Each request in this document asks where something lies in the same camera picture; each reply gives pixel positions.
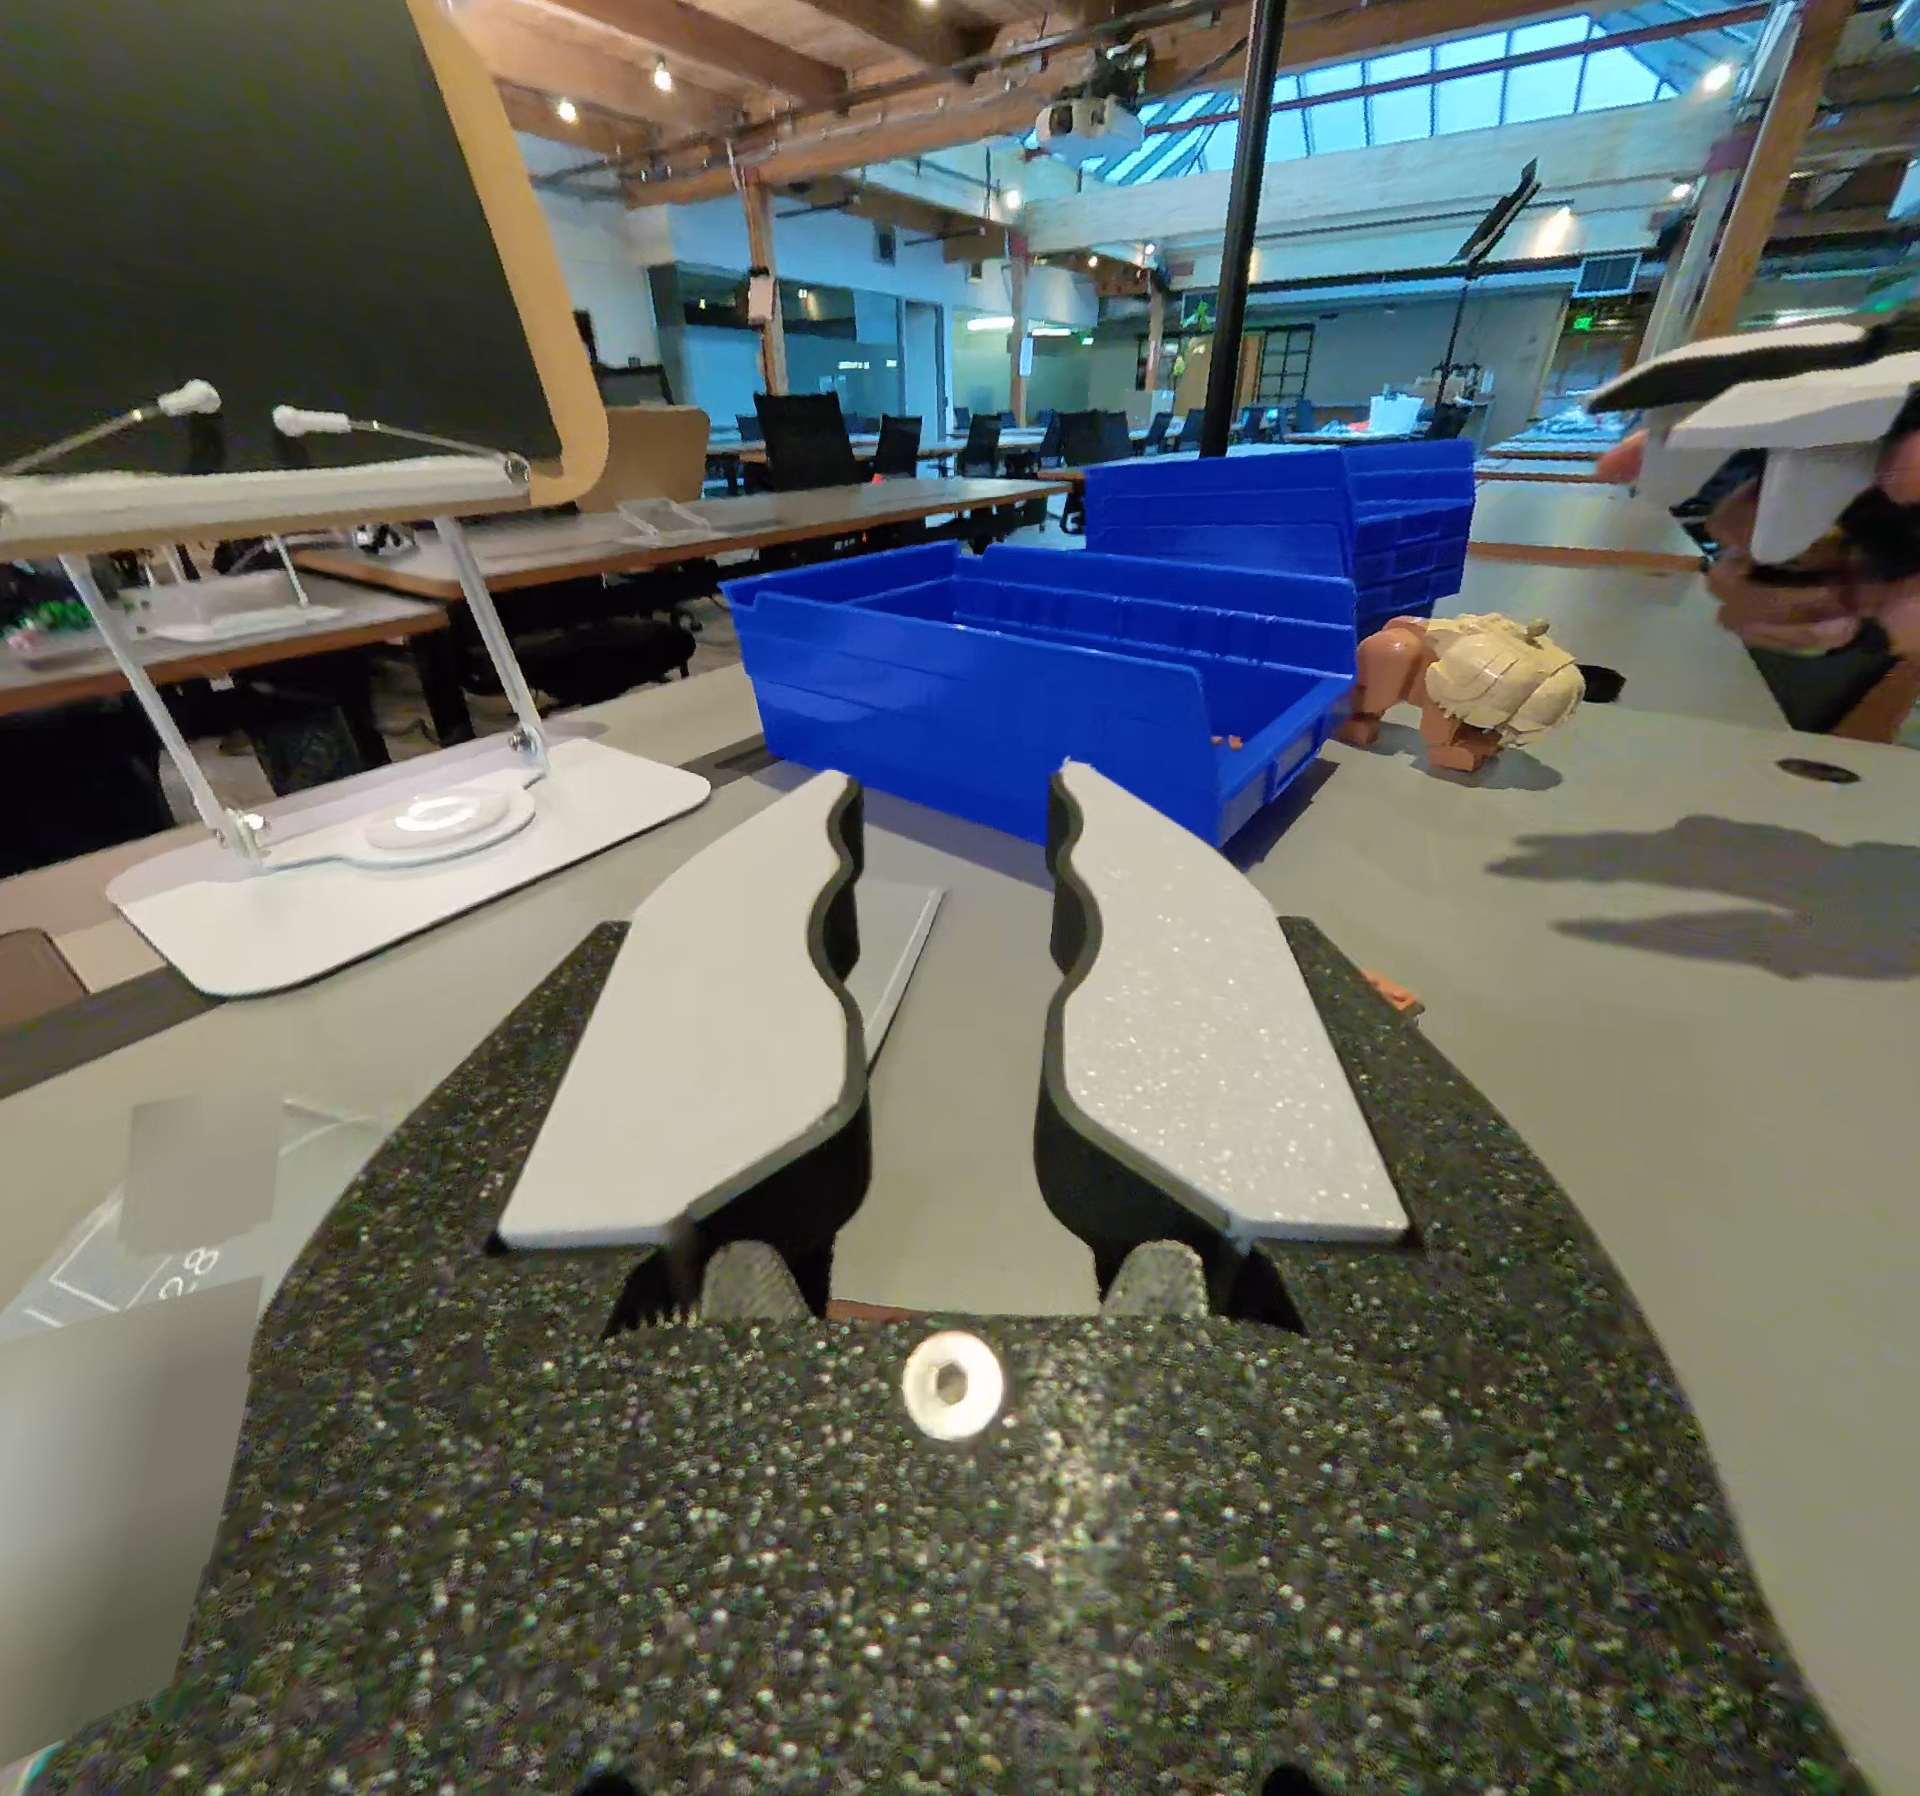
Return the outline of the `grey desk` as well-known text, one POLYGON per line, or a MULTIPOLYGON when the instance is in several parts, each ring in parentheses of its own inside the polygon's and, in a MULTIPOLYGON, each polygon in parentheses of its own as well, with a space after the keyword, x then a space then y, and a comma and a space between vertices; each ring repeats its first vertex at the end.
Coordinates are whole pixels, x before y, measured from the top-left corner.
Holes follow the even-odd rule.
MULTIPOLYGON (((1424 773, 1334 748, 1236 847, 1283 914, 1410 985, 1424 1036, 1553 1171, 1678 1369, 1788 1646, 1878 1792, 1915 1792, 1915 752, 1788 734, 1681 578, 1475 563, 1627 675, 1533 752, 1424 773), (1860 783, 1785 776, 1781 757, 1860 783)), ((126 1171, 134 1104, 277 1087, 393 1129, 593 921, 766 807, 709 609, 689 679, 607 741, 718 767, 689 819, 302 991, 227 1004, 5 1102, 5 1305, 126 1171)), ((1041 850, 870 795, 870 867, 946 883, 877 1064, 836 1294, 1068 1313, 1093 1265, 1024 1153, 1053 985, 1041 850)))

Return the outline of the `wooden post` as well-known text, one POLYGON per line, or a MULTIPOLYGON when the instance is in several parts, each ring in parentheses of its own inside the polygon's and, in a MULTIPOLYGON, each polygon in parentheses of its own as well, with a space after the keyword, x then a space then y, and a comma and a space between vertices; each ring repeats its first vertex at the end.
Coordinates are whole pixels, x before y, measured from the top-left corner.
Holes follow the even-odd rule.
POLYGON ((1799 0, 1785 70, 1769 100, 1703 288, 1688 326, 1694 339, 1733 332, 1766 240, 1778 220, 1794 165, 1805 144, 1837 46, 1860 0, 1799 0))

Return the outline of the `white panel stand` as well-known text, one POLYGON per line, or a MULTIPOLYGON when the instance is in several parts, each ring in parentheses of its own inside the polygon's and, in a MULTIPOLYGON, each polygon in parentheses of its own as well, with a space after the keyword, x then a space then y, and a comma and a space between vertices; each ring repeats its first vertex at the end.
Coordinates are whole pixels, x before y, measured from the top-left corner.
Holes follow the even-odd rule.
POLYGON ((52 466, 156 419, 206 418, 201 378, 5 464, 5 542, 57 560, 117 671, 178 767, 208 841, 108 883, 130 930, 200 993, 233 999, 314 983, 691 813, 709 783, 664 763, 552 738, 481 580, 467 519, 558 501, 547 467, 513 449, 279 403, 287 441, 371 436, 415 460, 165 476, 52 466), (398 767, 371 795, 303 809, 275 826, 224 803, 138 661, 90 560, 111 548, 210 538, 229 527, 280 538, 371 517, 430 523, 445 542, 516 728, 447 767, 398 767))

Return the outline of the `black office chair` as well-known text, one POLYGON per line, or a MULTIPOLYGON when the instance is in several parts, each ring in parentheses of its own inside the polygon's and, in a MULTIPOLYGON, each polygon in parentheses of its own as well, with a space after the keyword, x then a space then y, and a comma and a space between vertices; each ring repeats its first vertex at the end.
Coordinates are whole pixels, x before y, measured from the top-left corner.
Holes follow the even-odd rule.
POLYGON ((844 405, 833 392, 754 395, 764 461, 748 483, 770 492, 860 485, 867 464, 854 453, 844 405))

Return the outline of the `brown toy animal figure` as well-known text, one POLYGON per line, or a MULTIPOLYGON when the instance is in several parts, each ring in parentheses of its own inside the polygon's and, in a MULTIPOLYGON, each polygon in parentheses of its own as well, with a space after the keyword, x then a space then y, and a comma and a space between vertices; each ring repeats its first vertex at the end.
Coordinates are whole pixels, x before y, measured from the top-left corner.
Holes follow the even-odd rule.
POLYGON ((1393 706, 1417 706, 1427 770, 1475 776, 1505 748, 1566 724, 1583 696, 1582 670, 1543 622, 1397 615, 1358 640, 1356 686, 1334 734, 1367 751, 1393 706))

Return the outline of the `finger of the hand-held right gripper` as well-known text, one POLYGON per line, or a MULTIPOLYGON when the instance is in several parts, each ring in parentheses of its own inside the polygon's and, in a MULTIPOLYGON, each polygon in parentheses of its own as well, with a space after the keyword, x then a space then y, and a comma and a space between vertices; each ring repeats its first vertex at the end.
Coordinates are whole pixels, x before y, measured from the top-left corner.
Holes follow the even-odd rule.
POLYGON ((1749 381, 1673 421, 1668 489, 1688 497, 1722 456, 1765 453, 1754 562, 1783 568, 1813 548, 1865 497, 1881 450, 1912 396, 1912 369, 1810 369, 1749 381))
POLYGON ((1918 350, 1915 323, 1799 323, 1677 345, 1623 369, 1588 400, 1590 415, 1698 405, 1746 383, 1849 369, 1918 350))

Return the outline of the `wooden table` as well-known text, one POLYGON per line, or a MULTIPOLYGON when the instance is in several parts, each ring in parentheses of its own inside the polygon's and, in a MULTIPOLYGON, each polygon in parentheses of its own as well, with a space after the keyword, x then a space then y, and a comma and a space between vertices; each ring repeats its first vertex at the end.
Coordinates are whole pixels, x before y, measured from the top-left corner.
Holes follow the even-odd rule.
POLYGON ((526 589, 775 550, 928 517, 1048 501, 1061 489, 1061 483, 1033 477, 900 477, 704 498, 688 503, 682 527, 664 537, 611 512, 473 517, 463 522, 463 535, 490 586, 526 589))
MULTIPOLYGON (((307 599, 282 573, 126 590, 111 607, 132 656, 156 686, 227 679, 275 663, 355 652, 447 628, 445 607, 342 580, 312 578, 307 599)), ((3 650, 3 715, 108 701, 128 692, 96 631, 69 648, 3 650)))

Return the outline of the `blue plastic bin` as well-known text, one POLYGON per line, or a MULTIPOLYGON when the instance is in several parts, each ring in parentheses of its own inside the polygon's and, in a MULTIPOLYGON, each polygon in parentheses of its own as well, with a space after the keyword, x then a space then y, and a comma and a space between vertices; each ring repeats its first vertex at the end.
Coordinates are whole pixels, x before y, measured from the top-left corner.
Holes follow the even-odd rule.
POLYGON ((775 628, 859 615, 997 631, 1129 656, 1235 659, 1319 678, 1356 670, 1356 590, 1340 578, 1160 557, 931 542, 726 586, 751 652, 775 628))
POLYGON ((741 654, 778 758, 1031 841, 1052 776, 1085 761, 1220 847, 1317 757, 1355 686, 877 615, 779 625, 741 654), (1241 752, 1212 747, 1227 732, 1241 752))

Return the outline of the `black pole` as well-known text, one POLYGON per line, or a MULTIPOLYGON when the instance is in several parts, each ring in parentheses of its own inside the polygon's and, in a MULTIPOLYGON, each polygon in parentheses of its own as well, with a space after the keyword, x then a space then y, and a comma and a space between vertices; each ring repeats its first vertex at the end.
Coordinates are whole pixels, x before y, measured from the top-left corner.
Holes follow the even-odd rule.
POLYGON ((1268 160, 1268 128, 1274 117, 1274 88, 1280 70, 1287 13, 1288 0, 1253 0, 1225 203, 1222 269, 1216 286, 1216 324, 1198 441, 1198 456, 1203 457, 1222 457, 1230 446, 1258 209, 1268 160))

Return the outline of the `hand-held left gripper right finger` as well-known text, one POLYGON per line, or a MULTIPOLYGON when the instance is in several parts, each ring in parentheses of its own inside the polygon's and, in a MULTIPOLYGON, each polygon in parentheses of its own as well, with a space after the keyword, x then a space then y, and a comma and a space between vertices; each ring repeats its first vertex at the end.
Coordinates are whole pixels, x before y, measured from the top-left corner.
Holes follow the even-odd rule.
POLYGON ((1287 934, 1216 847, 1085 761, 1048 785, 1035 1167, 1129 1176, 1235 1250, 1395 1244, 1410 1216, 1287 934))

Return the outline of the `stack of blue bins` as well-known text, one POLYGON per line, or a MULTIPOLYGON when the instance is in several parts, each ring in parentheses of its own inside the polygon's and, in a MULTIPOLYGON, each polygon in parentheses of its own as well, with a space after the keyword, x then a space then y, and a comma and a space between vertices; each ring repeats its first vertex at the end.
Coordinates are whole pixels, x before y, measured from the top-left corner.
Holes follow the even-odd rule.
POLYGON ((1356 629, 1456 594, 1475 513, 1470 441, 1266 445, 1093 466, 1086 548, 1345 578, 1356 629))

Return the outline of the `white ceiling projector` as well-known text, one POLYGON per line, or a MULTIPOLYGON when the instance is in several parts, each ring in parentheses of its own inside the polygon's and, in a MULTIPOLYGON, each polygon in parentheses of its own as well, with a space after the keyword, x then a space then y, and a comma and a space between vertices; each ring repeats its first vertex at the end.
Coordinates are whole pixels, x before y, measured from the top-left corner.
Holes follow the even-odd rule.
POLYGON ((1026 150, 1082 167, 1138 148, 1151 61, 1147 38, 1098 50, 1086 79, 1044 104, 1026 150))

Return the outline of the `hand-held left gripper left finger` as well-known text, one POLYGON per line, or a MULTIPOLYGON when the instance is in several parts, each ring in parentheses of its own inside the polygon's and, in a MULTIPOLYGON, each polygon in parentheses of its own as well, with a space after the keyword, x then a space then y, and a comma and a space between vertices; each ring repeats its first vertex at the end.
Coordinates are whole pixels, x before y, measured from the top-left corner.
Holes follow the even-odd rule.
POLYGON ((499 1212, 507 1250, 663 1242, 846 1129, 863 792, 824 772, 636 908, 499 1212))

